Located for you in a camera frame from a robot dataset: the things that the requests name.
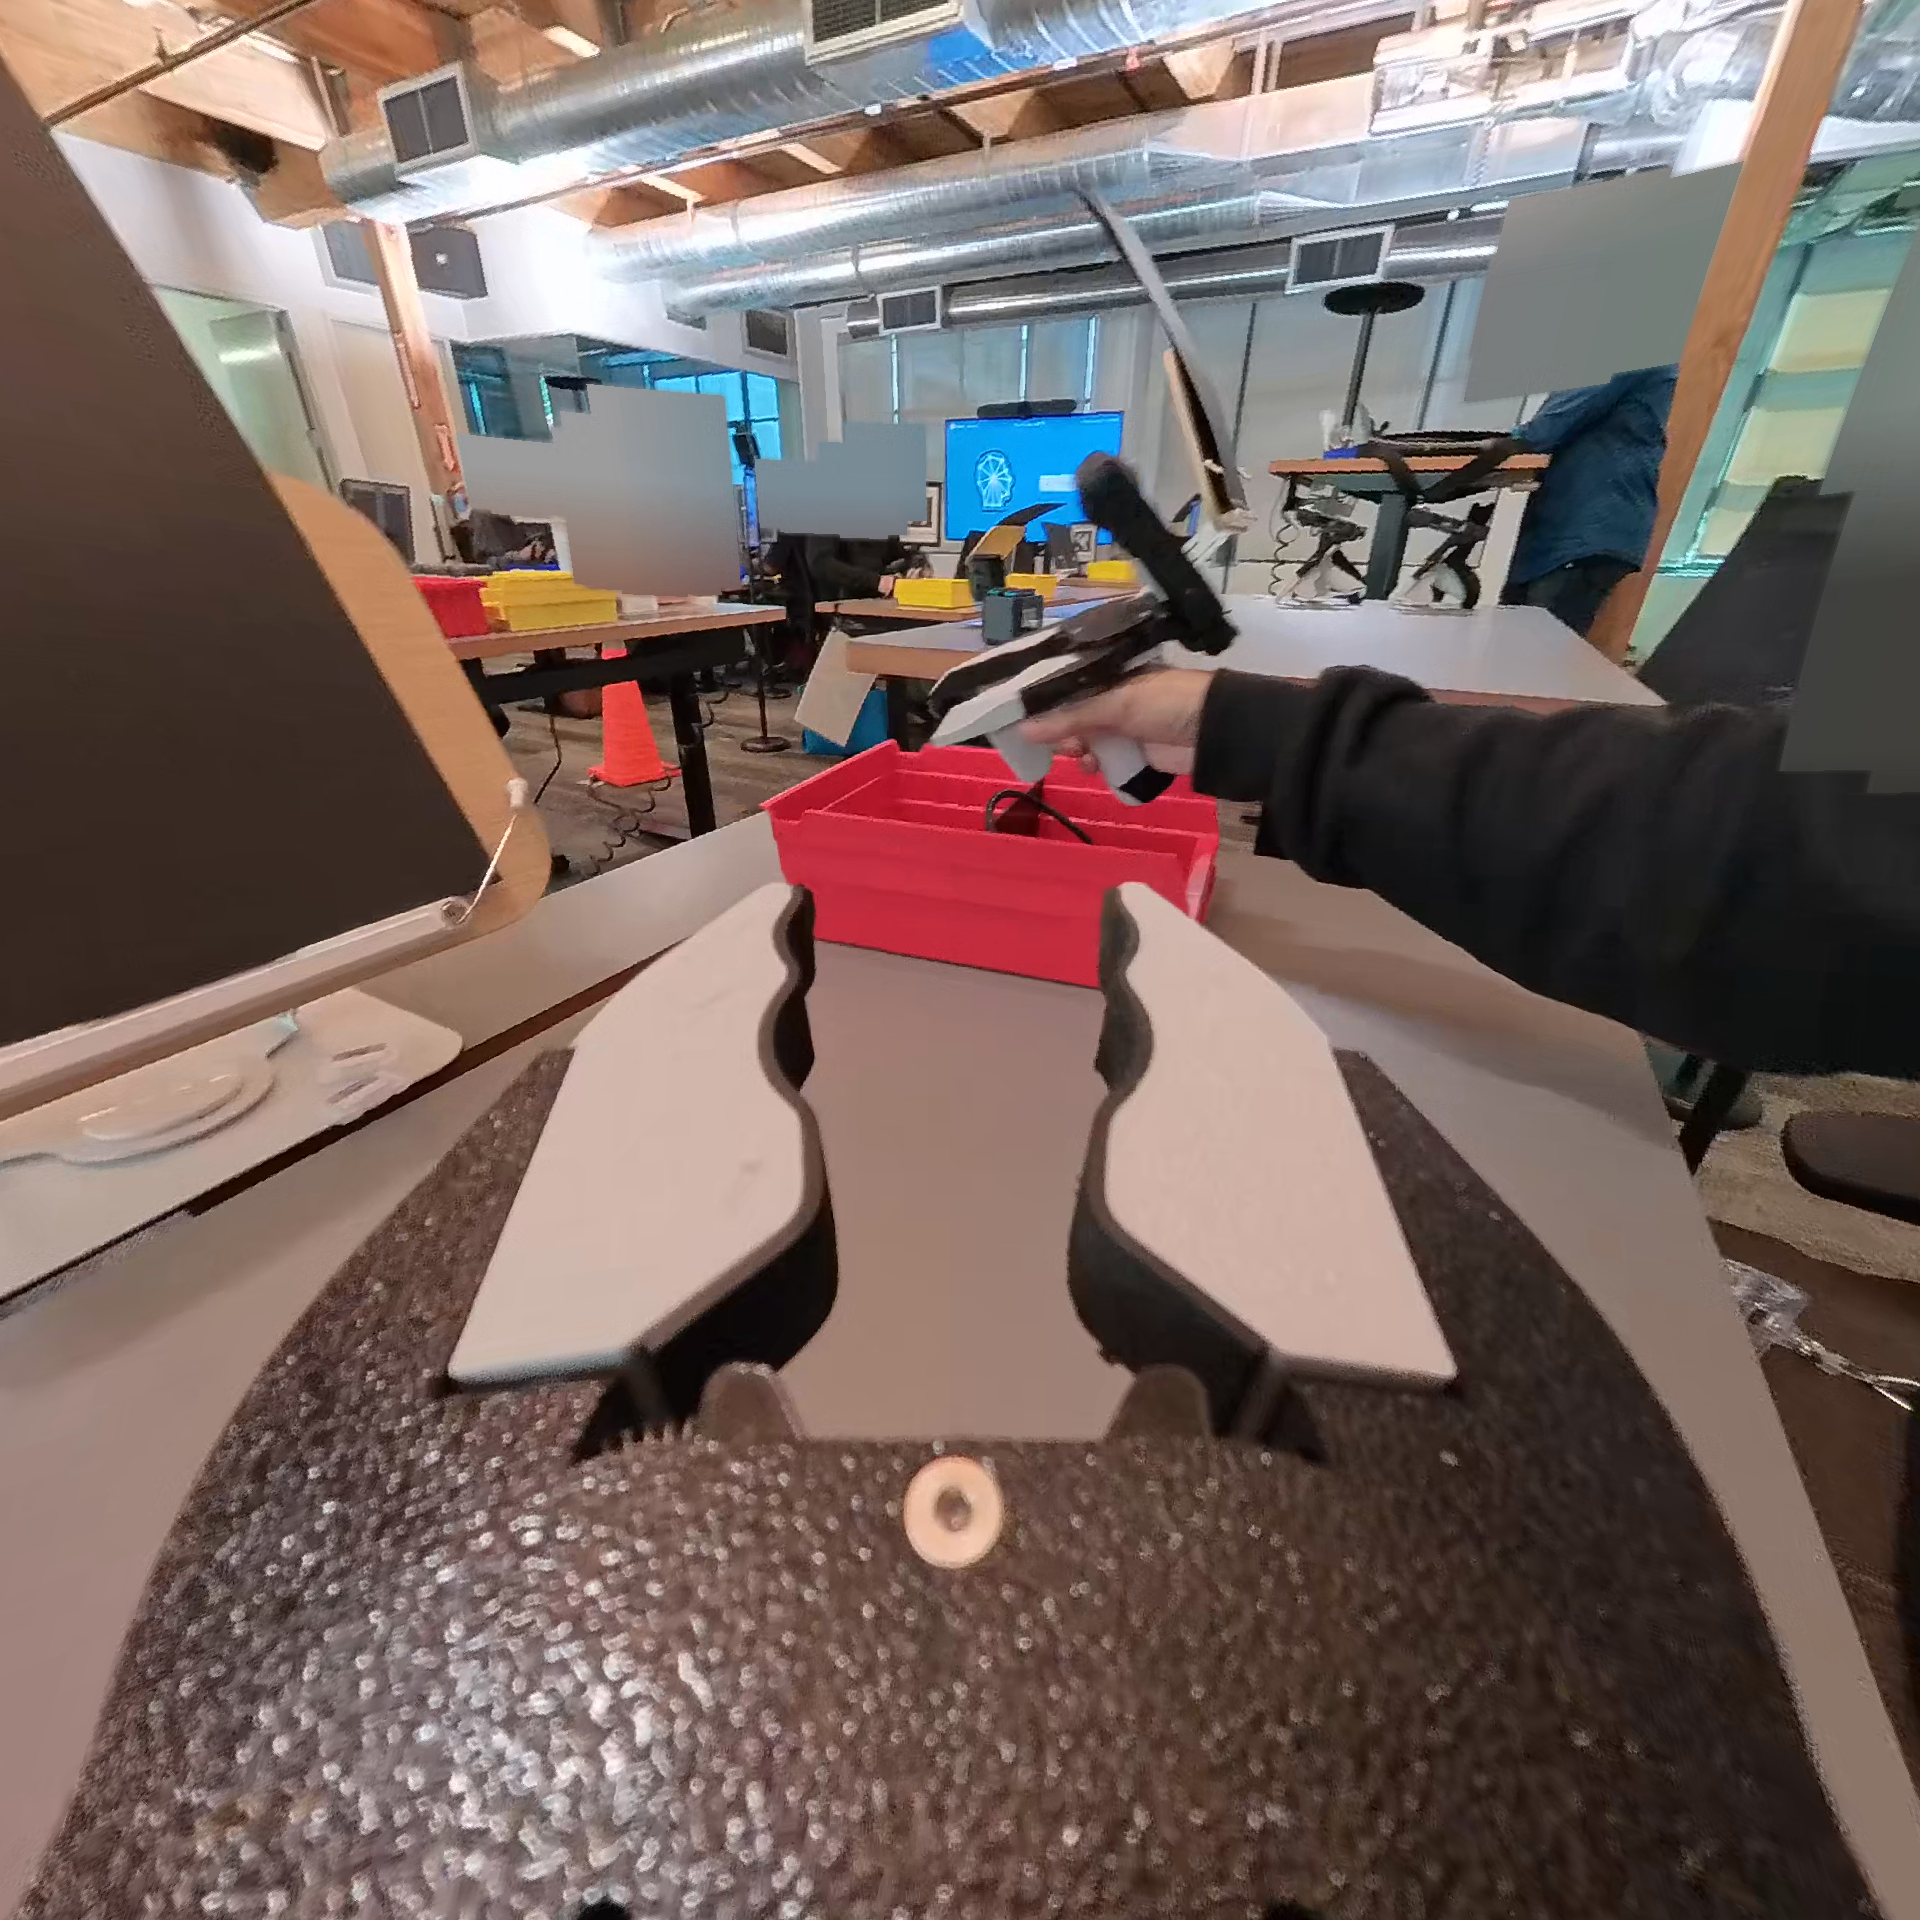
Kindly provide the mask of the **wooden standing desk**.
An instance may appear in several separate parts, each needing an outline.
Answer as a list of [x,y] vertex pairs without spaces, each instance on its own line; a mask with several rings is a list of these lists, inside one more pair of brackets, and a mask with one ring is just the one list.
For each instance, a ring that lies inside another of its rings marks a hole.
[[1270,525],[1270,594],[1320,612],[1366,600],[1433,614],[1475,612],[1496,498],[1532,490],[1545,469],[1548,454],[1499,438],[1468,438],[1449,453],[1374,438],[1272,460],[1282,493]]

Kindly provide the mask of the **black round pole lamp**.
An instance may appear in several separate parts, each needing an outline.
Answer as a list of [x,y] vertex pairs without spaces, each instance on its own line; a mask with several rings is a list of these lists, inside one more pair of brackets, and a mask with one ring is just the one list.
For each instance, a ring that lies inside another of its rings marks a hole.
[[1346,371],[1346,389],[1341,395],[1341,407],[1332,416],[1332,426],[1325,426],[1325,453],[1346,453],[1356,442],[1371,438],[1366,413],[1362,404],[1362,385],[1366,376],[1366,361],[1374,349],[1374,335],[1378,318],[1384,317],[1402,317],[1425,298],[1425,287],[1418,281],[1359,281],[1359,284],[1344,284],[1332,287],[1323,293],[1323,309],[1338,318],[1356,321],[1356,345],[1351,345],[1351,361]]

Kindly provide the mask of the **wall screen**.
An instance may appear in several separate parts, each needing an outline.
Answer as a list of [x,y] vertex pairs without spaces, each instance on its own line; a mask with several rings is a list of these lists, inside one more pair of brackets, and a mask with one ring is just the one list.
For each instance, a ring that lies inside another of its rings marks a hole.
[[1123,453],[1123,411],[947,419],[941,535],[963,544],[1007,518],[1086,524],[1074,485],[1094,453]]

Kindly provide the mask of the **black braided cable green plugs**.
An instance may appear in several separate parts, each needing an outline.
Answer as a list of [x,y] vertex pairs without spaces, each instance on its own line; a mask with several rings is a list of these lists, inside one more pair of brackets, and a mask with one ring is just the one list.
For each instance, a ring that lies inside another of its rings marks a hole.
[[1074,843],[1094,847],[1099,838],[1089,826],[1053,807],[1041,784],[1003,785],[982,804],[982,831],[998,837],[1018,837],[1031,843]]

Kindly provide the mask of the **large grey table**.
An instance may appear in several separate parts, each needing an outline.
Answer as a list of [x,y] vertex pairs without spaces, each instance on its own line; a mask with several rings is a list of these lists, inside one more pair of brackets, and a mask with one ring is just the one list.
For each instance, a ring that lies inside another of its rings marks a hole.
[[1312,608],[1263,594],[1227,594],[1233,648],[1226,655],[1167,651],[1170,665],[1312,683],[1341,665],[1411,680],[1436,699],[1465,707],[1644,707],[1663,699],[1532,605],[1418,612],[1382,600]]

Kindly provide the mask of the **clear plastic wrap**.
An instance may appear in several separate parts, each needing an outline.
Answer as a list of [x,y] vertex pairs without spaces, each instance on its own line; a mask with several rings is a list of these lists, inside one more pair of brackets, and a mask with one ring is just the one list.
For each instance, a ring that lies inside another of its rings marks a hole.
[[1786,1352],[1831,1380],[1846,1380],[1862,1392],[1873,1392],[1898,1413],[1917,1408],[1914,1376],[1857,1365],[1800,1327],[1800,1309],[1811,1305],[1811,1295],[1803,1295],[1803,1289],[1789,1286],[1746,1262],[1724,1259],[1722,1268],[1734,1305],[1758,1357]]

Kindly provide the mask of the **orange traffic cone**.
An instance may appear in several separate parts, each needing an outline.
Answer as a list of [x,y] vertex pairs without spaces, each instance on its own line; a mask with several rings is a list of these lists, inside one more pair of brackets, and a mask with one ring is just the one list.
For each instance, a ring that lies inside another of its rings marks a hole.
[[678,769],[657,753],[644,693],[631,683],[611,683],[598,704],[598,763],[586,781],[611,789],[656,785],[678,778]]

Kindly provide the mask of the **tilted wooden board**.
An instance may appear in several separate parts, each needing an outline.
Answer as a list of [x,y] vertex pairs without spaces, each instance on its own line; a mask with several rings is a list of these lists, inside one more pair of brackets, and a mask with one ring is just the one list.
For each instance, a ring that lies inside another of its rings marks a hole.
[[1219,419],[1219,401],[1207,385],[1177,305],[1164,284],[1152,252],[1140,241],[1137,230],[1094,191],[1074,190],[1089,218],[1115,247],[1118,259],[1137,281],[1145,305],[1164,327],[1164,377],[1170,386],[1174,426],[1186,465],[1193,469],[1196,498],[1204,535],[1196,541],[1204,552],[1221,556],[1226,544],[1248,531],[1252,515],[1247,507],[1242,475],[1233,454],[1233,433]]

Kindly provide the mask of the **silver air duct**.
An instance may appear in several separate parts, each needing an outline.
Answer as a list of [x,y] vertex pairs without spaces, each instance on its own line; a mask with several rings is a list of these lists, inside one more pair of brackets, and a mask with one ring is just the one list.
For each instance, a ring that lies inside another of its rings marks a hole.
[[[833,2],[737,2],[517,83],[464,61],[480,154],[394,175],[381,114],[322,151],[328,190],[381,221],[470,218],[611,182],[666,162],[709,162],[740,138],[871,110],[944,110],[956,92],[1038,72],[1112,76],[1123,57],[1167,58],[1255,26],[1294,26],[1323,2],[854,2],[848,32],[818,35]],[[1571,2],[1495,21],[1461,51],[1415,35],[1378,41],[1371,75],[1137,112],[873,175],[833,175],[626,227],[598,255],[611,277],[681,281],[784,256],[959,233],[988,216],[1059,210],[1074,190],[1152,199],[1285,162],[1382,151],[1399,138],[1461,147],[1495,166],[1532,147],[1579,151],[1608,75],[1532,81],[1535,54],[1576,39]]]

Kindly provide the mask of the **wooden desk black legs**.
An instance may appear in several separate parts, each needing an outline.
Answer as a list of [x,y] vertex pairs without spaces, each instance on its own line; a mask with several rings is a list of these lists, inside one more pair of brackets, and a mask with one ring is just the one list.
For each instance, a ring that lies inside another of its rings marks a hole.
[[634,686],[660,692],[671,710],[685,837],[716,826],[696,680],[747,659],[753,630],[781,624],[777,605],[675,603],[663,612],[580,630],[448,639],[448,652],[484,704],[514,707],[569,692]]

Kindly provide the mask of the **black standing panel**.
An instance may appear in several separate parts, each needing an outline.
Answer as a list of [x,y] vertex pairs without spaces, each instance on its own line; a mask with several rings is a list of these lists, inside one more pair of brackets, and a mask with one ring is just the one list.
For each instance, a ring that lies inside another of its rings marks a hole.
[[1851,493],[1778,478],[1639,683],[1667,710],[1789,704],[1848,507]]

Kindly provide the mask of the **red bin with black divider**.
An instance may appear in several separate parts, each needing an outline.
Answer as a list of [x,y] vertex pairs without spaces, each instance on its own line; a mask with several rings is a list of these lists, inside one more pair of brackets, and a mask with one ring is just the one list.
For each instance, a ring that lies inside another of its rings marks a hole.
[[987,797],[1028,784],[982,748],[883,741],[784,789],[764,815],[780,875],[815,900],[818,940],[1093,990],[1111,890],[1140,882],[1204,915],[1219,812],[1180,778],[1149,804],[1071,758],[1038,784],[1094,847],[987,834]]

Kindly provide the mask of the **person's right hand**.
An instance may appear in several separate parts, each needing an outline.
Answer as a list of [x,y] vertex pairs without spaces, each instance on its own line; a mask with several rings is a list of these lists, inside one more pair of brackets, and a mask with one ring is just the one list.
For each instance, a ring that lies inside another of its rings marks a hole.
[[1021,735],[1099,775],[1100,741],[1128,741],[1145,769],[1189,778],[1213,674],[1193,668],[1140,670],[1074,707],[1031,716]]

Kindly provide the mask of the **wooden column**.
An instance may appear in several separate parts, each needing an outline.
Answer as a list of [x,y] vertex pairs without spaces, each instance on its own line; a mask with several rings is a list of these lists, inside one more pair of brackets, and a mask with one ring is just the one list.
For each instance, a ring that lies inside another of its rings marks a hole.
[[1589,631],[1589,643],[1616,665],[1626,659],[1634,643],[1639,612],[1781,247],[1792,199],[1857,39],[1862,8],[1862,2],[1784,5],[1716,252],[1675,369],[1644,563],[1611,587]]

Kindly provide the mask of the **grey desk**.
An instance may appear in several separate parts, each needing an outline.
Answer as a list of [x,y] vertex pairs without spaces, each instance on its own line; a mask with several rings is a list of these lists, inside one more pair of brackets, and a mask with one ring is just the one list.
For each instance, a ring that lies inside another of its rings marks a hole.
[[[81,1772],[120,1636],[205,1450],[319,1289],[620,974],[777,877],[744,822],[375,984],[465,1043],[448,1077],[3,1314],[3,1915]],[[1210,930],[1363,1052],[1499,1193],[1657,1389],[1759,1593],[1886,1916],[1917,1795],[1642,1043],[1362,891],[1219,854]],[[809,1097],[842,1289],[792,1392],[845,1436],[1080,1436],[1123,1380],[1062,1297],[1099,999],[826,947]]]

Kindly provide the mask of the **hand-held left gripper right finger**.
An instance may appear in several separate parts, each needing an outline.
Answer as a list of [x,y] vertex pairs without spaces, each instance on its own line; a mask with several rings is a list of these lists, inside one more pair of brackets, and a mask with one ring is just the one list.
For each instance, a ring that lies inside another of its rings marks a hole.
[[1142,882],[1099,909],[1069,1299],[1128,1373],[1443,1392],[1455,1360],[1323,1029]]

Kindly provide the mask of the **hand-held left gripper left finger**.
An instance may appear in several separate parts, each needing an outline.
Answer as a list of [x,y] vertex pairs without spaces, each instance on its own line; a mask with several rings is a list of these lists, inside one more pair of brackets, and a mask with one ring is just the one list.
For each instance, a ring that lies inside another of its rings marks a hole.
[[446,1362],[456,1389],[702,1389],[780,1370],[836,1303],[815,900],[759,885],[580,1029]]

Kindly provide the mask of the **white air vent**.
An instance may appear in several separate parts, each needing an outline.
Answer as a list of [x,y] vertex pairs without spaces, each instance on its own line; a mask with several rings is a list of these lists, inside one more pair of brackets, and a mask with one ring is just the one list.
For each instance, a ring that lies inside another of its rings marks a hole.
[[417,175],[480,154],[471,86],[464,61],[448,61],[375,92],[394,175]]

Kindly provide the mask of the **person's right forearm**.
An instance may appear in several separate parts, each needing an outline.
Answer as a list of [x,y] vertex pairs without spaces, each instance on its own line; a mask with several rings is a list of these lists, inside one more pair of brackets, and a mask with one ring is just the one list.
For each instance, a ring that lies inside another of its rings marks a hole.
[[1784,770],[1784,710],[1443,707],[1213,674],[1193,785],[1524,990],[1747,1073],[1917,1077],[1917,795]]

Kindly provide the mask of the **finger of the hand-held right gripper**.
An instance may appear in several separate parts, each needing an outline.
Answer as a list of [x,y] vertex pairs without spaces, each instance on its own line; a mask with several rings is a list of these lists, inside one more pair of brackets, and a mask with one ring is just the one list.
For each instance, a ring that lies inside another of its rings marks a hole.
[[1018,735],[1018,727],[1049,707],[1044,688],[1059,676],[1059,665],[1024,665],[1000,680],[963,680],[950,670],[926,693],[931,748],[995,741]]

